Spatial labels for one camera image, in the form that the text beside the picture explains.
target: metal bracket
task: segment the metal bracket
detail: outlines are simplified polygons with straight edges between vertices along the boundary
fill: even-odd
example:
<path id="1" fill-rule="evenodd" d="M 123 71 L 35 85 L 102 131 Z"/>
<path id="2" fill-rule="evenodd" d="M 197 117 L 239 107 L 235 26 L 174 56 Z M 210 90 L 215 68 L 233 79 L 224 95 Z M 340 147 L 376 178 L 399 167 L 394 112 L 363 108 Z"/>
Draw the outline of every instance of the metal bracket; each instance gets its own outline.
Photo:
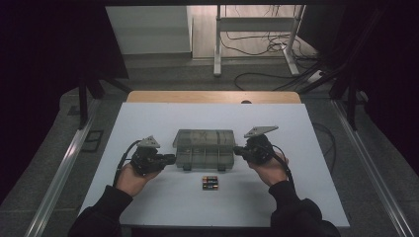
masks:
<path id="1" fill-rule="evenodd" d="M 160 144 L 154 139 L 152 135 L 148 136 L 147 138 L 142 139 L 136 145 L 139 147 L 160 148 Z"/>
<path id="2" fill-rule="evenodd" d="M 267 133 L 276 129 L 278 129 L 276 125 L 275 126 L 255 126 L 244 135 L 244 138 L 262 135 L 264 133 Z"/>

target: black controller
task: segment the black controller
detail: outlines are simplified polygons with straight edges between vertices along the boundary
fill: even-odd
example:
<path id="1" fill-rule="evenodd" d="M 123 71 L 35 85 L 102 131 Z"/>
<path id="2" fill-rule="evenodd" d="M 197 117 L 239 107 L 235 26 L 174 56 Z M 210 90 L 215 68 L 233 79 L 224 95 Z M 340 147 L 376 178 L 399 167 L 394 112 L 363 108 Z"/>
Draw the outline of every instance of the black controller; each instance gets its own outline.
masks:
<path id="1" fill-rule="evenodd" d="M 154 147 L 138 146 L 133 153 L 130 164 L 138 175 L 161 171 L 166 165 L 173 165 L 176 162 L 174 154 L 157 154 Z"/>
<path id="2" fill-rule="evenodd" d="M 235 146 L 234 154 L 242 156 L 244 160 L 256 165 L 262 165 L 273 158 L 275 151 L 265 134 L 253 136 L 247 139 L 246 145 Z"/>

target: wall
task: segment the wall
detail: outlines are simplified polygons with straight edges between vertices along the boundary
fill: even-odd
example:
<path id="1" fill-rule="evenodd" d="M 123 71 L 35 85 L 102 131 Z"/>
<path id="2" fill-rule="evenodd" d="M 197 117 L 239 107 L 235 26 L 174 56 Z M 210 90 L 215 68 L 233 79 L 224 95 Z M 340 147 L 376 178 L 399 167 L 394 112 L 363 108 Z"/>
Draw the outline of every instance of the wall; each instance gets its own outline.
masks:
<path id="1" fill-rule="evenodd" d="M 107 7 L 122 54 L 191 52 L 186 6 Z"/>

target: hand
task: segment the hand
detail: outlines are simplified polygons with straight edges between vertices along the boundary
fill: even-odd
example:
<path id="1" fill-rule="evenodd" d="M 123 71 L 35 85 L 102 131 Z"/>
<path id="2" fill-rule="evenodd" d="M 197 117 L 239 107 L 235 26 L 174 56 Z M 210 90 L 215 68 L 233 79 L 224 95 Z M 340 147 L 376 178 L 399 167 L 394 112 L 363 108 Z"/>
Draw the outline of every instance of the hand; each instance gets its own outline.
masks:
<path id="1" fill-rule="evenodd" d="M 131 164 L 126 164 L 121 170 L 121 174 L 118 177 L 116 188 L 129 194 L 131 197 L 135 197 L 139 192 L 144 189 L 145 184 L 148 181 L 154 179 L 160 171 L 146 174 L 144 176 L 138 175 Z"/>
<path id="2" fill-rule="evenodd" d="M 283 154 L 276 153 L 281 159 L 285 160 L 287 164 L 289 163 L 289 159 L 285 158 Z M 258 173 L 261 180 L 267 184 L 269 187 L 280 182 L 285 181 L 287 179 L 287 174 L 284 167 L 281 165 L 279 161 L 275 158 L 271 159 L 270 161 L 266 162 L 262 165 L 256 165 L 251 162 L 247 162 L 250 168 Z"/>

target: person's left hand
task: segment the person's left hand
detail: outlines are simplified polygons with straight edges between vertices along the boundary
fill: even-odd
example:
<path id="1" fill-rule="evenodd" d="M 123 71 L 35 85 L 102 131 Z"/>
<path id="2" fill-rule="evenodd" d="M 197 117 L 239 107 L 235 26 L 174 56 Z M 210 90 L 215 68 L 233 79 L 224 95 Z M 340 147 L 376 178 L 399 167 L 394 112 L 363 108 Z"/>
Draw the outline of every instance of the person's left hand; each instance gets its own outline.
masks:
<path id="1" fill-rule="evenodd" d="M 161 171 L 138 175 L 131 164 L 127 163 L 123 166 L 120 176 L 118 177 L 116 188 L 124 191 L 131 197 L 135 197 L 142 191 L 148 181 L 154 179 Z"/>

